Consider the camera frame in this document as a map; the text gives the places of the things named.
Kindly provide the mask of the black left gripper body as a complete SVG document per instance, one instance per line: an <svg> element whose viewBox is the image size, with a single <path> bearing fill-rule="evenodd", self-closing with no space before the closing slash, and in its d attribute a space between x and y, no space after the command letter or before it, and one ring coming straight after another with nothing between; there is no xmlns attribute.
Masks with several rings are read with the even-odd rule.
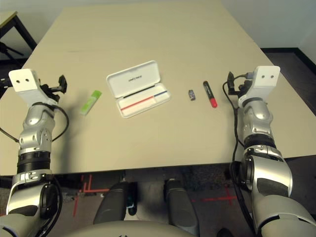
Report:
<svg viewBox="0 0 316 237"><path fill-rule="evenodd" d="M55 92L61 91L61 86L49 87L47 84L44 84L41 85L40 88L48 98L54 100L55 102L59 102L60 96L55 94Z"/></svg>

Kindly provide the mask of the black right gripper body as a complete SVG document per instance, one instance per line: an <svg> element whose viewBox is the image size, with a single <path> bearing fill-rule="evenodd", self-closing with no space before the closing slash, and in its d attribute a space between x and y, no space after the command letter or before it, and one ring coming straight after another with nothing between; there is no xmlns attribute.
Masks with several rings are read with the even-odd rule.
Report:
<svg viewBox="0 0 316 237"><path fill-rule="evenodd" d="M238 98L244 96L251 87L251 80L245 80L243 84L238 86L238 91L232 89L230 95L235 95Z"/></svg>

